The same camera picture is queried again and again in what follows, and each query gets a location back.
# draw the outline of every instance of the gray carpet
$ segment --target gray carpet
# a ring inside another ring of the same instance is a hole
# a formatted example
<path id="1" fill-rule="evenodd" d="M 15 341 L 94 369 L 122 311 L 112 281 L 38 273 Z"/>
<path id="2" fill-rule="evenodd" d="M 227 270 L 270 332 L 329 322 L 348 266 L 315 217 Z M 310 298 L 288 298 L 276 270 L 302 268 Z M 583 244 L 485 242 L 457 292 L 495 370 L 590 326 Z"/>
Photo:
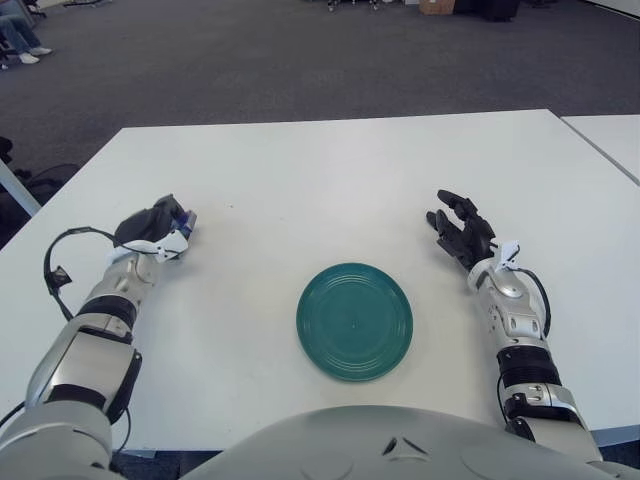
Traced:
<path id="1" fill-rule="evenodd" d="M 0 72 L 14 168 L 84 164 L 120 128 L 550 108 L 640 113 L 640 22 L 577 0 L 514 21 L 366 2 L 114 0 L 47 9 L 54 55 Z"/>

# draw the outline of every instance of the cardboard box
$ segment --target cardboard box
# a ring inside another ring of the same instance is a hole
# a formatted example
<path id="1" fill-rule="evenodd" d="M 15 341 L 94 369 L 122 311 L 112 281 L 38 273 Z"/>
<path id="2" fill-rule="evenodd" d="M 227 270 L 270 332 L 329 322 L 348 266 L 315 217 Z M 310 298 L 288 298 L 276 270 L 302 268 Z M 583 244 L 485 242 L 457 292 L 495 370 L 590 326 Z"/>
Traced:
<path id="1" fill-rule="evenodd" d="M 456 0 L 420 0 L 420 11 L 425 15 L 451 15 Z"/>

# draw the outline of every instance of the white table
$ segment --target white table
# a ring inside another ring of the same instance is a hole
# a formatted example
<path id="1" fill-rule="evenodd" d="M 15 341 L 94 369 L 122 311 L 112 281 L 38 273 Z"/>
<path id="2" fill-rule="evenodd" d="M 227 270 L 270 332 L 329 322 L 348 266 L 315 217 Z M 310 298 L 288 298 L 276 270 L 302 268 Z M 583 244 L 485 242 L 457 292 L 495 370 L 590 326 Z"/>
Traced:
<path id="1" fill-rule="evenodd" d="M 22 398 L 64 324 L 42 276 L 51 239 L 113 230 L 173 192 L 199 214 L 188 254 L 144 304 L 130 449 L 219 449 L 282 418 L 347 404 L 406 405 L 499 426 L 497 362 L 427 209 L 470 196 L 543 280 L 550 344 L 591 429 L 640 423 L 640 189 L 546 110 L 124 129 L 0 251 L 0 409 Z M 60 244 L 78 308 L 107 242 Z M 414 336 L 400 365 L 337 382 L 305 356 L 296 307 L 321 270 L 359 261 L 404 289 Z"/>
<path id="2" fill-rule="evenodd" d="M 598 115 L 562 119 L 636 185 L 640 185 L 640 115 Z"/>
<path id="3" fill-rule="evenodd" d="M 594 0 L 593 3 L 636 17 L 640 16 L 640 0 Z"/>
<path id="4" fill-rule="evenodd" d="M 31 216 L 34 216 L 40 210 L 40 204 L 29 193 L 29 190 L 22 184 L 20 180 L 13 174 L 11 169 L 0 160 L 0 185 L 2 185 L 9 195 Z"/>

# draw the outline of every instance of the robot forearm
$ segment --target robot forearm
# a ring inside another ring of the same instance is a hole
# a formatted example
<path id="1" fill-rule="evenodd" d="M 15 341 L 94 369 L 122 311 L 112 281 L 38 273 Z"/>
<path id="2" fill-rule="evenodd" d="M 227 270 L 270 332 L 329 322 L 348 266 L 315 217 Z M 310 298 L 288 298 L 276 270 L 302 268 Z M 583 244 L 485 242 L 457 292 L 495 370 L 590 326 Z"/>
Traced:
<path id="1" fill-rule="evenodd" d="M 158 267 L 148 255 L 130 252 L 107 268 L 38 365 L 27 389 L 27 408 L 74 400 L 102 410 L 111 423 L 120 418 L 142 363 L 131 332 Z"/>
<path id="2" fill-rule="evenodd" d="M 562 386 L 528 288 L 495 265 L 493 259 L 478 262 L 468 284 L 494 339 L 507 431 L 585 462 L 602 460 L 571 391 Z"/>

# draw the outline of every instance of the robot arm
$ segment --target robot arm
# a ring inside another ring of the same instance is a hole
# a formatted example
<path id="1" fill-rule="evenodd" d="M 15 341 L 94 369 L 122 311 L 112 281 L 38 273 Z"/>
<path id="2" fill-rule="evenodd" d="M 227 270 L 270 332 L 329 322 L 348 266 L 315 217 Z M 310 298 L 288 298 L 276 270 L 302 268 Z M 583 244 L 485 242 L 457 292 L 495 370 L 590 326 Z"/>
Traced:
<path id="1" fill-rule="evenodd" d="M 459 230 L 442 210 L 427 213 L 428 223 L 439 234 L 438 244 L 469 271 L 467 283 L 477 294 L 493 337 L 506 430 L 584 462 L 601 461 L 571 391 L 562 385 L 553 363 L 546 341 L 548 302 L 544 321 L 531 307 L 528 287 L 514 273 L 523 271 L 514 260 L 520 250 L 517 242 L 493 243 L 491 226 L 468 198 L 443 190 L 438 197 L 465 225 Z"/>
<path id="2" fill-rule="evenodd" d="M 0 477 L 18 478 L 27 465 L 35 478 L 115 477 L 107 471 L 110 424 L 127 408 L 142 364 L 133 326 L 160 264 L 187 249 L 195 220 L 169 195 L 120 224 L 103 279 L 36 368 L 26 412 L 0 437 Z M 46 279 L 56 295 L 70 281 L 60 268 Z"/>

